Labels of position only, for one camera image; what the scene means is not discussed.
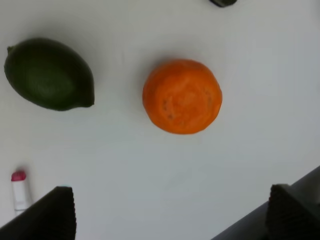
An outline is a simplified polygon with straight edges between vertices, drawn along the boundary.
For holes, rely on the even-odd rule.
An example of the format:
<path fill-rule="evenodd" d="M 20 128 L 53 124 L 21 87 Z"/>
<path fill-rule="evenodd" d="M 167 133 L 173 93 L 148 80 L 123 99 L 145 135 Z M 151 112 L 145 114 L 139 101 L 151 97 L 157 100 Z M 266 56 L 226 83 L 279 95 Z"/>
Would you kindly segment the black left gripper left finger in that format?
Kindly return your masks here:
<path fill-rule="evenodd" d="M 0 228 L 2 240 L 74 240 L 77 219 L 73 189 L 57 186 Z"/>

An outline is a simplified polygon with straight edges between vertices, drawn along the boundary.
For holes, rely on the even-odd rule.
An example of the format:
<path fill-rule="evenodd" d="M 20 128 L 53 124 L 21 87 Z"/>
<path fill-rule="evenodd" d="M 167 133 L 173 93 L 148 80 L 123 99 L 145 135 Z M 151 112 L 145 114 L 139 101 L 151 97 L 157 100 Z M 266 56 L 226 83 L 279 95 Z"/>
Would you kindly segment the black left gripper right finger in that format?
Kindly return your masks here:
<path fill-rule="evenodd" d="M 319 240 L 320 205 L 287 184 L 274 184 L 266 211 L 270 240 Z"/>

